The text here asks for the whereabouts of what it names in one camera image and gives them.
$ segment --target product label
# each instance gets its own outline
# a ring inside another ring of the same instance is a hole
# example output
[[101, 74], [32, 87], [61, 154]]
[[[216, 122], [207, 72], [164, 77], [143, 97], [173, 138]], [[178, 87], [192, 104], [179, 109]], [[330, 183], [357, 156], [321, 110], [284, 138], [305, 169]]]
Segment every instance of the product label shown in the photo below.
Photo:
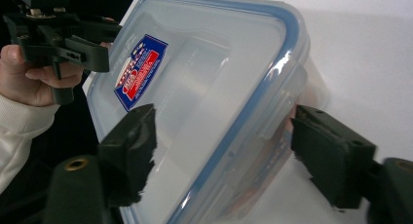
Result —
[[168, 44], [145, 35], [133, 48], [115, 87], [115, 94], [130, 111], [148, 88], [164, 58]]

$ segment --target white background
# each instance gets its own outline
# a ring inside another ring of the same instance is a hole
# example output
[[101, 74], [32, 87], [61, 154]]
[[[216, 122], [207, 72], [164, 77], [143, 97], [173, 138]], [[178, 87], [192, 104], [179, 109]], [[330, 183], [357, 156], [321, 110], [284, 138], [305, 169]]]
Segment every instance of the white background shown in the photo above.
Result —
[[[324, 110], [378, 146], [375, 160], [413, 161], [413, 0], [276, 0], [303, 15], [310, 57], [329, 90]], [[368, 206], [331, 207], [292, 157], [248, 223], [366, 223]]]

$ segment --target clear plastic container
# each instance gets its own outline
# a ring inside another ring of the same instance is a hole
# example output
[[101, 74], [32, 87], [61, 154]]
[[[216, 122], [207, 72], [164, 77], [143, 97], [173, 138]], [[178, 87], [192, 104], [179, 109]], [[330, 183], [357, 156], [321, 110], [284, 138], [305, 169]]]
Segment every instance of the clear plastic container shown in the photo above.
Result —
[[157, 110], [156, 165], [125, 222], [243, 218], [290, 155], [309, 48], [282, 2], [139, 0], [88, 90], [99, 140], [130, 109]]

